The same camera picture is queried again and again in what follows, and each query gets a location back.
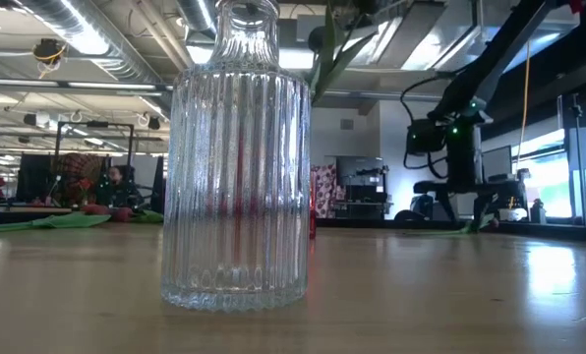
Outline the long green stem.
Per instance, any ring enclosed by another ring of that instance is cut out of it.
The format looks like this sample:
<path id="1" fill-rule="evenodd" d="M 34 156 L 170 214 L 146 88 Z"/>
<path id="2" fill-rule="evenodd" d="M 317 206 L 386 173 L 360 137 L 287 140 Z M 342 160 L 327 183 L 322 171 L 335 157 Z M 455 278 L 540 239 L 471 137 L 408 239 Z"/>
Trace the long green stem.
<path id="1" fill-rule="evenodd" d="M 356 27 L 381 9 L 379 0 L 352 0 L 352 2 L 358 14 L 348 30 L 338 27 L 331 0 L 327 2 L 321 45 L 313 49 L 314 63 L 306 79 L 313 105 L 322 98 L 327 89 L 378 33 L 374 30 L 359 39 L 352 39 Z"/>

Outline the artificial flowers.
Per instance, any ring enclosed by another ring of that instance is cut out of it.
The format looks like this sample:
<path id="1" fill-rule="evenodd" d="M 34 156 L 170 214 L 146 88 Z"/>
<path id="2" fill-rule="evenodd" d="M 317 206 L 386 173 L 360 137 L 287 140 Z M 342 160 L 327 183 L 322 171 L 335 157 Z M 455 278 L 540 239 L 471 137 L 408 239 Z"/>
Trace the artificial flowers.
<path id="1" fill-rule="evenodd" d="M 0 206 L 0 232 L 89 228 L 107 222 L 110 219 L 111 215 L 108 213 L 85 213 L 70 208 Z"/>

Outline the red ribbed glass vase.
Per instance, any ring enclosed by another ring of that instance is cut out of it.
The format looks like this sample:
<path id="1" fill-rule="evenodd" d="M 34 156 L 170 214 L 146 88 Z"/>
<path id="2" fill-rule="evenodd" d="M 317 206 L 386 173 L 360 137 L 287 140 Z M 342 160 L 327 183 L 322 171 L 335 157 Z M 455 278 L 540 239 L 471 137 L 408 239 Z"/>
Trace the red ribbed glass vase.
<path id="1" fill-rule="evenodd" d="M 311 170 L 310 182 L 310 240 L 316 239 L 316 172 Z"/>

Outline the clear ribbed glass vase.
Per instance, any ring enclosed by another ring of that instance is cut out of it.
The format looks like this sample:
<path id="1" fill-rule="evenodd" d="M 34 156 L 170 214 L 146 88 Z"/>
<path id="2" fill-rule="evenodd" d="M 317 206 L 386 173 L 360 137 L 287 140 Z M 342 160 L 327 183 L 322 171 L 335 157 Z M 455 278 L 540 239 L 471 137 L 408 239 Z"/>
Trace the clear ribbed glass vase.
<path id="1" fill-rule="evenodd" d="M 276 0 L 217 0 L 209 60 L 174 83 L 161 296 L 271 309 L 307 290 L 310 89 L 281 68 Z"/>

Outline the pink patterned cloth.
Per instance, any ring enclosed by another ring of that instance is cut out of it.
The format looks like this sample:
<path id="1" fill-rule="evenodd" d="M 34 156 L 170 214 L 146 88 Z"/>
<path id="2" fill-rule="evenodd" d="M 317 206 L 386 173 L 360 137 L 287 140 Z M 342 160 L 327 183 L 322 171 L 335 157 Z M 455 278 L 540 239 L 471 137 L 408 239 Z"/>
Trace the pink patterned cloth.
<path id="1" fill-rule="evenodd" d="M 334 218 L 336 165 L 312 165 L 313 201 L 316 218 Z"/>

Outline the black monitor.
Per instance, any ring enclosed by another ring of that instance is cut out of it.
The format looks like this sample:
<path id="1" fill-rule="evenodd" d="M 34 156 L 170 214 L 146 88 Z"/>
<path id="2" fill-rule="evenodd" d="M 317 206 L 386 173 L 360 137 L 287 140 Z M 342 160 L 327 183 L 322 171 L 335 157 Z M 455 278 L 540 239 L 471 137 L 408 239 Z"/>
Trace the black monitor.
<path id="1" fill-rule="evenodd" d="M 338 156 L 335 162 L 340 186 L 377 186 L 382 182 L 381 157 Z"/>

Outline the black office chair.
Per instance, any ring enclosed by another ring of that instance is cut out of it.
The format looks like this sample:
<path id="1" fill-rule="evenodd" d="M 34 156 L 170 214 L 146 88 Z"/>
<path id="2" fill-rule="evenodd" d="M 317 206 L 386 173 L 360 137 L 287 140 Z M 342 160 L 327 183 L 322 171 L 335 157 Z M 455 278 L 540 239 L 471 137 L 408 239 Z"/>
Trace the black office chair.
<path id="1" fill-rule="evenodd" d="M 399 211 L 394 221 L 430 221 L 434 218 L 434 206 L 439 204 L 450 222 L 456 221 L 451 207 L 450 192 L 444 183 L 432 181 L 417 182 L 414 185 L 417 197 L 412 199 L 409 209 Z"/>

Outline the person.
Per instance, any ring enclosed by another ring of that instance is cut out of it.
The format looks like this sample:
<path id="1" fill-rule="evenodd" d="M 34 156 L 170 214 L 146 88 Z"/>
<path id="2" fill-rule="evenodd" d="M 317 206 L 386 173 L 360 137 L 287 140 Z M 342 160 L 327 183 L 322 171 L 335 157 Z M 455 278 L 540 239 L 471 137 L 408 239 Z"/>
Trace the person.
<path id="1" fill-rule="evenodd" d="M 138 208 L 144 198 L 130 177 L 131 167 L 111 166 L 95 186 L 95 202 L 106 207 Z"/>

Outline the grey monitor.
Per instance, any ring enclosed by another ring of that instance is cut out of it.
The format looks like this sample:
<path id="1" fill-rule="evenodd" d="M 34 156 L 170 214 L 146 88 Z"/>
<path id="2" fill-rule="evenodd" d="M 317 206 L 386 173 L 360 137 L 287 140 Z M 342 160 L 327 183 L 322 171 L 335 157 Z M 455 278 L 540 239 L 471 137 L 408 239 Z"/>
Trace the grey monitor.
<path id="1" fill-rule="evenodd" d="M 499 147 L 482 153 L 483 175 L 486 182 L 512 172 L 511 146 Z"/>

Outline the red patterned cloth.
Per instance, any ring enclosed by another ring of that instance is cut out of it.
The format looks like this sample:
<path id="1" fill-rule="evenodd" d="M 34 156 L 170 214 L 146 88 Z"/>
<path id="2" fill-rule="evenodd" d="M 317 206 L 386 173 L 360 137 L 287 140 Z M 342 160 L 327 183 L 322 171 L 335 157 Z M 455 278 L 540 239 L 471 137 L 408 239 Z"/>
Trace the red patterned cloth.
<path id="1" fill-rule="evenodd" d="M 62 206 L 93 204 L 95 189 L 105 165 L 99 155 L 67 153 L 60 155 L 54 164 L 56 176 L 60 176 L 55 200 Z"/>

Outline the dark bottle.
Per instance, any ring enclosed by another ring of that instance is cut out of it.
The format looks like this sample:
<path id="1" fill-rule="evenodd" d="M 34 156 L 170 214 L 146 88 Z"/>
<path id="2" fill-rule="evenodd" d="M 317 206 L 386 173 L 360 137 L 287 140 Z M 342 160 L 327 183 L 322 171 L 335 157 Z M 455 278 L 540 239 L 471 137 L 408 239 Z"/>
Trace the dark bottle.
<path id="1" fill-rule="evenodd" d="M 535 199 L 529 211 L 530 221 L 537 224 L 547 224 L 546 210 L 541 199 Z"/>

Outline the black ceiling device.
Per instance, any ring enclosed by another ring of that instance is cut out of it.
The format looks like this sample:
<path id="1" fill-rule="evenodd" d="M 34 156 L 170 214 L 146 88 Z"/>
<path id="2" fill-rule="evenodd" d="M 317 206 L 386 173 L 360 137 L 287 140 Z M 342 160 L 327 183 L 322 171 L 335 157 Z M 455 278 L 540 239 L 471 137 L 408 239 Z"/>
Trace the black ceiling device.
<path id="1" fill-rule="evenodd" d="M 37 61 L 39 79 L 59 69 L 62 59 L 67 55 L 68 44 L 53 38 L 42 38 L 32 50 L 31 55 Z"/>

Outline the black slim stand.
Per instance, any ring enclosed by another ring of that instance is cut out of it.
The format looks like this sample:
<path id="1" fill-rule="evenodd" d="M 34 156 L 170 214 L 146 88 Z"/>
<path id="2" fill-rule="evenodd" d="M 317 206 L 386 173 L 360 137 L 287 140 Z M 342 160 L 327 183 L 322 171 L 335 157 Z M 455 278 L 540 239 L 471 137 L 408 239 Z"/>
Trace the black slim stand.
<path id="1" fill-rule="evenodd" d="M 580 119 L 583 116 L 581 104 L 579 103 L 579 93 L 572 95 L 571 111 L 574 118 L 574 138 L 575 138 L 575 153 L 577 157 L 577 172 L 579 179 L 579 194 L 581 200 L 581 224 L 586 227 L 586 177 L 585 168 L 583 166 L 581 139 L 580 139 Z"/>

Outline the black aluminium table frame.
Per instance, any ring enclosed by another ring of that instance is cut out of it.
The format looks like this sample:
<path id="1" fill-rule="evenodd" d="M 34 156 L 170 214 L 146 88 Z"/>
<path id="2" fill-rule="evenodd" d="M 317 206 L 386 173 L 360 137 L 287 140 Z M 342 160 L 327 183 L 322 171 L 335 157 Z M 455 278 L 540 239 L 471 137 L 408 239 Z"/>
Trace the black aluminium table frame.
<path id="1" fill-rule="evenodd" d="M 91 209 L 85 213 L 108 213 L 108 209 Z M 394 220 L 353 220 L 353 219 L 316 219 L 316 234 L 321 228 L 367 228 L 410 230 L 414 235 L 458 235 L 473 230 L 472 222 L 458 221 L 394 221 Z M 586 227 L 563 224 L 536 224 L 529 222 L 498 221 L 493 215 L 483 217 L 479 226 L 481 232 L 509 234 L 525 238 L 549 239 L 570 242 L 586 242 Z"/>

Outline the silver ceiling duct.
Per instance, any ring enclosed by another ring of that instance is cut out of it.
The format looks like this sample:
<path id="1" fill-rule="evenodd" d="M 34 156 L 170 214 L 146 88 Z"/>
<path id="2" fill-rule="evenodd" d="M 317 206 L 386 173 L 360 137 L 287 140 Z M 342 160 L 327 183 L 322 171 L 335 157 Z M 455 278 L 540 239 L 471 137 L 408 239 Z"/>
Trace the silver ceiling duct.
<path id="1" fill-rule="evenodd" d="M 119 82 L 162 83 L 136 48 L 92 0 L 14 0 Z"/>
<path id="2" fill-rule="evenodd" d="M 186 26 L 205 35 L 216 37 L 215 0 L 175 0 Z"/>

